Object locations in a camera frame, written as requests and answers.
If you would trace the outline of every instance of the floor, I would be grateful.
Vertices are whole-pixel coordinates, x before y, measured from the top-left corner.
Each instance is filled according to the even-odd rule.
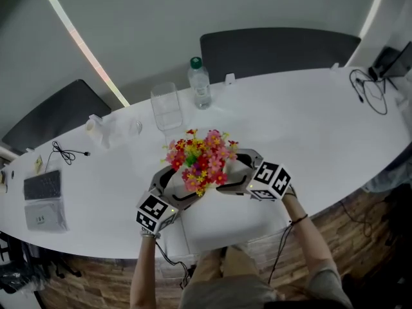
[[[362,190],[343,199],[343,204],[356,220],[364,220],[367,212],[369,228],[354,223],[344,212],[340,203],[320,212],[313,221],[328,242],[341,275],[351,274],[361,280],[383,261],[394,255],[394,247],[385,246],[389,236],[387,222],[381,217],[389,210],[388,204],[378,203],[386,194],[367,194]],[[271,236],[253,239],[248,243],[248,251],[256,260],[261,277],[267,280],[277,255],[282,232]],[[174,257],[186,265],[195,264],[198,256]],[[72,308],[129,308],[129,287],[136,260],[97,259],[82,256],[67,256],[71,267],[82,272],[82,278],[66,274],[59,279],[52,274],[49,285],[40,295],[47,309]],[[277,264],[271,285],[293,299],[293,288],[289,285],[303,285],[308,271],[303,254],[293,233]],[[172,267],[164,259],[156,261],[156,298],[158,308],[177,308],[181,290],[179,283],[183,276],[180,265]]]

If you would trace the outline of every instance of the human arm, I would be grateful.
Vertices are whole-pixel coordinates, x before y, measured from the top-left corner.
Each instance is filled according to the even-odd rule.
[[[285,205],[292,222],[306,216],[306,212],[294,195],[286,194],[283,197],[282,202]],[[305,218],[295,224],[294,232],[302,248],[309,273],[326,261],[333,262],[328,245],[310,218]]]
[[[142,246],[131,282],[130,308],[156,308],[155,248],[154,237],[142,237]]]

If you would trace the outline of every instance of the chair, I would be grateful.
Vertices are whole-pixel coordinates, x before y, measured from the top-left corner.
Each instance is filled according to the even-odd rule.
[[[211,84],[228,73],[245,78],[274,72],[344,66],[358,37],[306,28],[250,28],[202,35],[203,63]]]
[[[24,153],[85,124],[90,115],[110,113],[110,107],[83,80],[76,80],[28,113],[3,142]]]

